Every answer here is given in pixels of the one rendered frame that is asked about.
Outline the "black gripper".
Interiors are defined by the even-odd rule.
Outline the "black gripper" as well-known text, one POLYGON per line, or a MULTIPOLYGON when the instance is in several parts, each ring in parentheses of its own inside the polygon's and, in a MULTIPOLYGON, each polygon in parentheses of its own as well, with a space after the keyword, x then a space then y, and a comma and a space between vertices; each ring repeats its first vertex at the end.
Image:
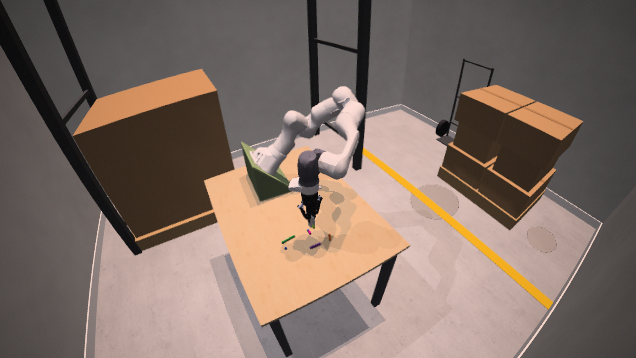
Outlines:
POLYGON ((297 207, 301 210, 303 217, 305 217, 305 219, 310 223, 308 223, 309 227, 312 228, 312 224, 315 226, 315 215, 319 213, 320 204, 323 198, 318 195, 318 192, 313 195, 305 195, 301 193, 301 198, 301 204, 297 205, 297 207), (303 205, 306 206, 306 213, 303 205))

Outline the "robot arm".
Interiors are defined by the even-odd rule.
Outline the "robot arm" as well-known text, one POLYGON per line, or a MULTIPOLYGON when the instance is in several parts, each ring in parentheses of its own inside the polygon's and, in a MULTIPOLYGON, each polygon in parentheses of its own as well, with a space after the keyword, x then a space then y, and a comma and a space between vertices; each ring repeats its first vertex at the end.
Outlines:
POLYGON ((274 144, 268 148, 257 148, 257 152, 250 151, 249 153, 256 165, 274 176, 281 163, 295 147, 295 139, 298 134, 303 138, 313 138, 316 134, 315 131, 321 124, 337 115, 335 129, 347 141, 342 153, 335 155, 321 149, 302 152, 297 163, 299 177, 293 178, 288 187, 289 191, 313 195, 321 189, 319 173, 336 180, 345 177, 358 144, 360 137, 358 127, 364 118, 365 108, 361 103, 358 103, 349 88, 337 88, 331 98, 314 106, 308 117, 304 117, 296 111, 287 112, 283 118, 282 132, 274 144))

